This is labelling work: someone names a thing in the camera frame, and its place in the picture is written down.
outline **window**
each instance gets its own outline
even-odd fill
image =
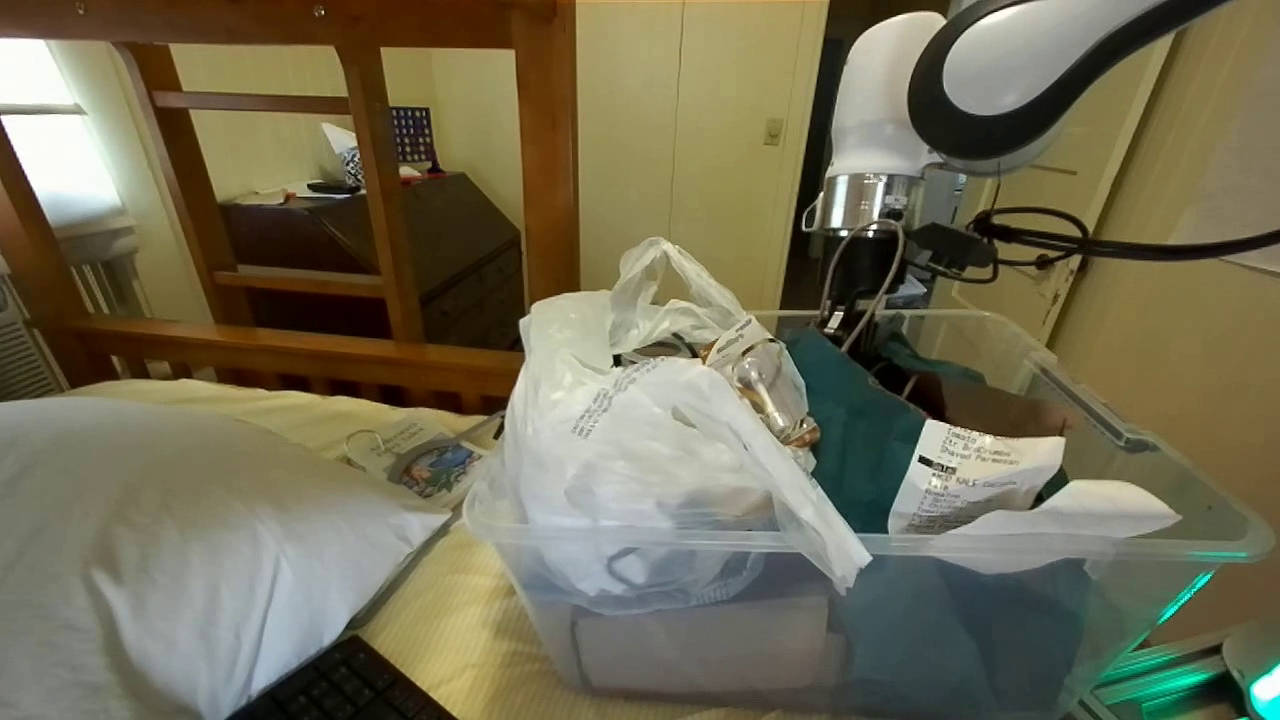
[[[0,40],[0,119],[50,229],[119,214],[97,131],[47,45]]]

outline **black cable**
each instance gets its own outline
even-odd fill
[[[1001,255],[1001,266],[1034,266],[1034,272],[1049,272],[1050,262],[1058,262],[1058,260],[1072,260],[1076,251],[1056,251],[1056,255],[1027,255],[1027,260],[1002,260]]]
[[[973,275],[973,272],[924,262],[924,260],[908,260],[908,262],[929,272],[931,280],[956,280],[956,283],[994,283],[1001,280],[1001,262],[988,262],[988,275]]]
[[[994,214],[1050,214],[1072,225],[1078,235],[1017,229],[1017,225],[1001,225]],[[1109,255],[1109,260],[1216,260],[1216,255],[1261,251],[1280,243],[1280,229],[1261,235],[1209,239],[1209,243],[1091,239],[1089,229],[1058,207],[983,207],[973,214],[973,232],[1002,243],[1058,251],[1058,255]]]

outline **white paper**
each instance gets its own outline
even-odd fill
[[[976,570],[1027,570],[1056,558],[1102,554],[1119,538],[1159,530],[1174,521],[1179,515],[1159,495],[1134,485],[1072,479],[1031,511],[988,511],[963,526],[937,534],[931,554],[956,558]]]
[[[929,420],[888,530],[944,530],[994,507],[1031,507],[1062,462],[1062,437],[988,437]]]

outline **wooden dresser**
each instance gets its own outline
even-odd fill
[[[372,272],[365,196],[294,196],[225,202],[241,262]],[[427,344],[514,346],[525,262],[514,225],[469,181],[431,176],[402,189],[411,275]],[[246,290],[264,327],[387,337],[381,301]]]

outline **teal cloth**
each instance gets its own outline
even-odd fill
[[[1078,558],[981,576],[931,554],[876,554],[833,610],[849,634],[836,708],[1050,720],[1076,666],[1082,607]]]
[[[983,373],[976,373],[976,366],[948,363],[948,359],[937,359],[937,356],[921,356],[917,344],[900,327],[878,327],[876,353],[892,366],[904,366],[904,373],[917,373],[917,374],[937,374],[937,379],[956,379],[956,382],[988,382]]]
[[[814,485],[857,530],[885,530],[929,414],[885,391],[825,330],[793,337],[786,353],[820,426]]]

